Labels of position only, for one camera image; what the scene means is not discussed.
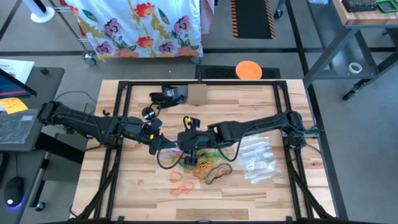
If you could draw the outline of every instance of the white tape roll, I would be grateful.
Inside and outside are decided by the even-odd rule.
[[[356,62],[352,62],[348,65],[348,70],[354,74],[362,72],[362,66]]]

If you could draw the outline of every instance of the cardboard box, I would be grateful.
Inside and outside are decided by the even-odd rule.
[[[207,86],[206,84],[189,84],[187,104],[192,106],[201,106],[207,104]]]

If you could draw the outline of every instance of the cart wheel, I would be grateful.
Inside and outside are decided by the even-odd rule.
[[[347,94],[345,94],[343,96],[343,100],[349,100],[351,97],[354,96],[354,94],[355,94],[355,91],[353,91],[353,90],[349,91]]]
[[[201,57],[192,57],[191,62],[194,63],[195,65],[199,65],[201,63]]]
[[[284,14],[283,10],[276,10],[276,12],[274,14],[274,19],[281,18],[283,14]]]
[[[36,212],[41,212],[45,208],[45,203],[44,202],[37,202],[37,205],[35,207]]]
[[[95,60],[95,58],[93,58],[93,54],[91,54],[91,53],[84,53],[83,60],[88,65],[96,65],[97,64],[97,61]]]

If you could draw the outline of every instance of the monitor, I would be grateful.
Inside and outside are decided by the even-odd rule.
[[[36,96],[27,85],[0,69],[0,98]]]

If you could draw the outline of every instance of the orange disc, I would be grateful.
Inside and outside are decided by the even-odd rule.
[[[236,66],[236,75],[243,80],[258,80],[262,77],[260,65],[252,61],[243,61]]]

